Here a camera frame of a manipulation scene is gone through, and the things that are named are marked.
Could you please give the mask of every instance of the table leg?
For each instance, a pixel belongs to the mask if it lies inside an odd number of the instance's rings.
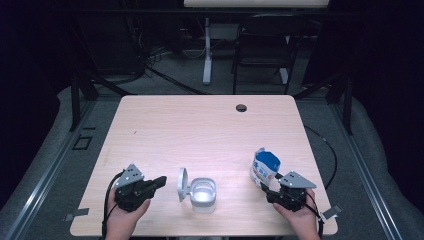
[[[212,72],[212,57],[211,57],[211,36],[210,36],[210,24],[209,18],[205,21],[205,67],[203,69],[203,84],[211,84],[211,72]]]

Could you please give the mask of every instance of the wooden table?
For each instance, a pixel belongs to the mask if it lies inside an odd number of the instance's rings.
[[[247,111],[238,112],[244,104]],[[288,222],[267,203],[249,177],[259,148],[281,161],[280,173],[295,170],[317,185],[320,211],[330,208],[294,99],[290,96],[127,96],[116,112],[79,208],[71,233],[101,235],[103,201],[113,176],[134,163],[145,180],[165,175],[134,236],[282,236]],[[177,178],[186,167],[189,181],[212,178],[217,205],[212,214],[192,211],[189,197],[179,202]],[[277,190],[273,181],[271,189]],[[334,234],[334,219],[324,234]]]

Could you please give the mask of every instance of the open can lid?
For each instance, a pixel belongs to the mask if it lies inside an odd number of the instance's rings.
[[[188,186],[188,175],[185,168],[180,168],[180,173],[178,174],[178,186],[177,186],[178,196],[180,197],[180,202],[190,193],[190,187]]]

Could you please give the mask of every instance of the black cable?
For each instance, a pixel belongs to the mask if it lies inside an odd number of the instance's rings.
[[[208,92],[203,92],[203,91],[200,91],[200,90],[194,89],[194,88],[192,88],[192,87],[190,87],[190,86],[187,86],[187,85],[185,85],[185,84],[183,84],[183,83],[181,83],[181,82],[179,82],[179,81],[177,81],[177,80],[175,80],[175,79],[173,79],[173,78],[171,78],[171,77],[169,77],[169,76],[167,76],[167,75],[165,75],[165,74],[163,74],[163,73],[161,73],[161,72],[158,72],[157,70],[155,70],[155,69],[151,68],[150,66],[146,66],[146,68],[147,68],[147,69],[149,69],[149,70],[150,70],[151,72],[153,72],[154,74],[158,75],[159,77],[161,77],[161,78],[165,79],[166,81],[168,81],[168,82],[170,82],[170,83],[173,83],[173,84],[174,84],[174,85],[176,85],[177,87],[179,87],[179,88],[181,88],[181,89],[183,89],[183,90],[185,90],[185,91],[187,91],[187,92],[189,92],[189,93],[191,93],[191,94],[198,94],[198,95],[211,95],[211,94],[210,94],[210,93],[208,93]]]
[[[134,82],[135,80],[141,78],[144,75],[144,70],[140,70],[138,72],[133,73],[131,76],[128,76],[125,79],[119,79],[119,80],[108,80],[109,82],[115,84],[115,85],[121,85],[125,83]]]
[[[102,222],[102,238],[106,239],[106,234],[107,234],[107,220],[110,216],[110,213],[112,212],[113,209],[115,209],[116,204],[109,212],[107,212],[107,206],[108,206],[108,202],[109,202],[109,194],[110,194],[110,190],[112,189],[112,185],[113,183],[116,181],[116,179],[120,178],[122,176],[122,174],[125,172],[125,169],[122,170],[122,172],[118,173],[115,175],[115,177],[113,177],[112,181],[110,181],[109,187],[107,188],[106,191],[106,196],[105,196],[105,205],[103,208],[103,222]]]
[[[287,196],[289,196],[292,200],[299,202],[300,204],[302,204],[302,206],[308,208],[309,210],[311,210],[311,212],[317,217],[318,219],[318,236],[321,239],[322,238],[322,233],[324,232],[324,221],[322,220],[321,216],[319,215],[319,211],[318,211],[318,206],[315,202],[315,199],[309,194],[306,193],[312,200],[312,202],[314,203],[315,209],[313,209],[311,206],[309,206],[306,203],[303,203],[302,201],[300,201],[299,199],[293,197],[291,194],[289,193],[285,193]]]
[[[338,165],[338,159],[337,159],[337,154],[336,154],[336,151],[334,151],[334,148],[330,145],[330,143],[327,141],[327,139],[325,138],[325,137],[323,137],[323,136],[321,136],[321,134],[319,134],[319,133],[317,133],[315,130],[313,130],[312,128],[310,128],[310,127],[308,127],[308,126],[306,126],[306,125],[303,125],[306,129],[308,129],[309,131],[311,131],[311,132],[313,132],[313,133],[315,133],[318,137],[320,137],[324,142],[325,142],[325,144],[327,144],[327,146],[330,148],[330,150],[331,150],[331,152],[333,153],[333,156],[334,156],[334,170],[333,170],[333,174],[331,175],[331,178],[330,178],[330,180],[328,181],[328,183],[325,185],[325,189],[327,189],[329,186],[330,186],[330,184],[333,182],[333,179],[334,179],[334,177],[335,177],[335,175],[336,175],[336,172],[337,172],[337,165]]]

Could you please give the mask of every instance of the human hand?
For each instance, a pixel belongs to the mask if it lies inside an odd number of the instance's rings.
[[[312,189],[307,188],[306,192],[315,199],[315,193]],[[306,198],[306,204],[314,208],[314,203],[310,197]],[[293,212],[291,210],[287,210],[278,203],[274,203],[273,206],[278,213],[289,221],[300,240],[320,239],[317,232],[316,216],[310,209],[304,207]]]
[[[110,191],[107,206],[108,213],[116,205],[115,192],[116,188]],[[145,200],[137,210],[132,212],[127,212],[116,206],[107,219],[106,240],[128,240],[134,232],[137,221],[146,213],[149,206],[150,199]]]

